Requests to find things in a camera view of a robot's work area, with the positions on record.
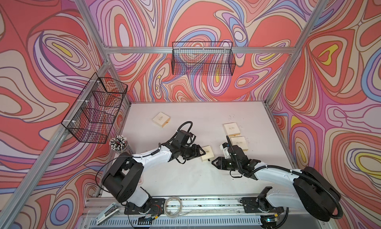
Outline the clear cup of pens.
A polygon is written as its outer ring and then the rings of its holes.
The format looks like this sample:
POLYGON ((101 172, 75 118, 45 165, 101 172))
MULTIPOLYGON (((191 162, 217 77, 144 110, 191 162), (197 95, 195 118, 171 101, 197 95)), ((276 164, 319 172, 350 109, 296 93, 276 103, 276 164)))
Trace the clear cup of pens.
POLYGON ((127 138, 124 137, 123 135, 117 135, 115 138, 112 138, 109 141, 109 145, 111 147, 111 150, 118 153, 123 153, 127 150, 127 146, 128 146, 127 138))

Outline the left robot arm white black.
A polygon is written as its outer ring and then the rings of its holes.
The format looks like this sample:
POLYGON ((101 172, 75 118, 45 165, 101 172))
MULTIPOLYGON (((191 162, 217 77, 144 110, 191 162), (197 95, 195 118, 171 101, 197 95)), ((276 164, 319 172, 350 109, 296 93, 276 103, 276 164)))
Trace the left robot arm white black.
POLYGON ((100 181, 119 203, 132 203, 137 207, 148 207, 152 197, 138 187, 142 173, 157 165, 176 160, 180 164, 202 157, 205 150, 195 144, 196 136, 191 133, 192 121, 180 125, 176 133, 156 149, 131 155, 122 153, 112 160, 113 163, 100 181))

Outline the small cream jewelry box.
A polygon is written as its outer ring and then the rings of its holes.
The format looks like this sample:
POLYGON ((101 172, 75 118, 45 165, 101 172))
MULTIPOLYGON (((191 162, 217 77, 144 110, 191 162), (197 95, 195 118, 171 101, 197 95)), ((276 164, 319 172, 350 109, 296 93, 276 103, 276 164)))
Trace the small cream jewelry box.
POLYGON ((203 162, 214 158, 214 153, 211 146, 204 146, 202 149, 205 151, 205 155, 201 156, 203 162))

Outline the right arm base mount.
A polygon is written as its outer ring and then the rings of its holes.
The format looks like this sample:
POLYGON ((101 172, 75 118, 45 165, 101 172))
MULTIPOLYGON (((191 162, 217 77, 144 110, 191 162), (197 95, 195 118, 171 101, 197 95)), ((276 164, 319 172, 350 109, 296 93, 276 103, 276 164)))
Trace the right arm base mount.
POLYGON ((279 220, 279 215, 284 213, 283 207, 274 207, 267 200, 267 194, 272 189, 271 186, 265 187, 256 197, 243 197, 240 203, 244 207, 245 213, 262 213, 263 223, 275 223, 279 220))

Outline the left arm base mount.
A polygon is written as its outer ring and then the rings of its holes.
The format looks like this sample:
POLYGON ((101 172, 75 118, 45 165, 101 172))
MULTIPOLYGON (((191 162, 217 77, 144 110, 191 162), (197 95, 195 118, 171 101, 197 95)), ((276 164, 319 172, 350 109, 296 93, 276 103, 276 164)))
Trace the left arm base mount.
POLYGON ((164 214, 165 198, 149 198, 142 206, 128 203, 125 207, 124 214, 128 217, 138 216, 138 225, 148 225, 164 214))

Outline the cream drawer jewelry box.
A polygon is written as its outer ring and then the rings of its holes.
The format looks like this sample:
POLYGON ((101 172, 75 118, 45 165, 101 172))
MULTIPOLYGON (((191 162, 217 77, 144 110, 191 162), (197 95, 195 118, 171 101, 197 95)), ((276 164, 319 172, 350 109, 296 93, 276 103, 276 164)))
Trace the cream drawer jewelry box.
POLYGON ((235 136, 241 135, 241 131, 237 123, 235 122, 223 124, 223 127, 224 127, 226 135, 228 135, 229 137, 235 137, 235 136))

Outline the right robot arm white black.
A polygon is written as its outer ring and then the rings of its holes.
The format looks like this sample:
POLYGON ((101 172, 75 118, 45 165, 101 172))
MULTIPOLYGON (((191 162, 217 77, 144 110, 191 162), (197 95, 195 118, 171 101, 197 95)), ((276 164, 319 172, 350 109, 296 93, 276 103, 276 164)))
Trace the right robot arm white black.
POLYGON ((250 159, 231 140, 222 144, 228 157, 218 157, 211 163, 219 170, 238 172, 237 178, 269 181, 284 187, 265 187, 256 197, 244 197, 241 203, 246 213, 285 212, 288 209, 306 210, 314 218, 328 222, 344 215, 341 194, 316 169, 288 169, 250 159))

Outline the white stapler on rail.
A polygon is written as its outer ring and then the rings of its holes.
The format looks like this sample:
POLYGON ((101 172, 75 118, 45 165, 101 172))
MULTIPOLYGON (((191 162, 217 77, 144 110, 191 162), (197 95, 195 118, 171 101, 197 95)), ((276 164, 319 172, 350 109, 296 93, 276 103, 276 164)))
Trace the white stapler on rail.
POLYGON ((99 226, 113 217, 115 214, 119 214, 120 209, 116 203, 110 204, 106 209, 104 209, 98 216, 96 217, 96 225, 99 226))

